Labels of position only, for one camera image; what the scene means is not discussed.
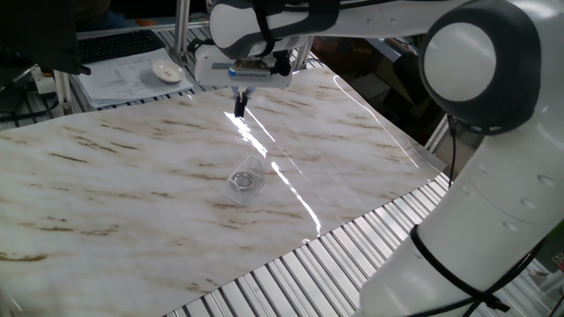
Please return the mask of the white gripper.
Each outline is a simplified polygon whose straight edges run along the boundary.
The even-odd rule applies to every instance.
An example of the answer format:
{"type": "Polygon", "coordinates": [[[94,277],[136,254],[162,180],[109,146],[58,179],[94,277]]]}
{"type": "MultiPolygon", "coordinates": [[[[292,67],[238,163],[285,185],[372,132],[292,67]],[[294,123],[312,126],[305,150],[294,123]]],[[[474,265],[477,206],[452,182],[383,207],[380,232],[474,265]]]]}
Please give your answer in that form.
{"type": "Polygon", "coordinates": [[[257,87],[284,88],[292,81],[288,54],[232,60],[214,45],[201,45],[195,53],[195,79],[200,85],[233,87],[234,116],[243,117],[257,87]],[[248,87],[242,94],[238,87],[248,87]]]}

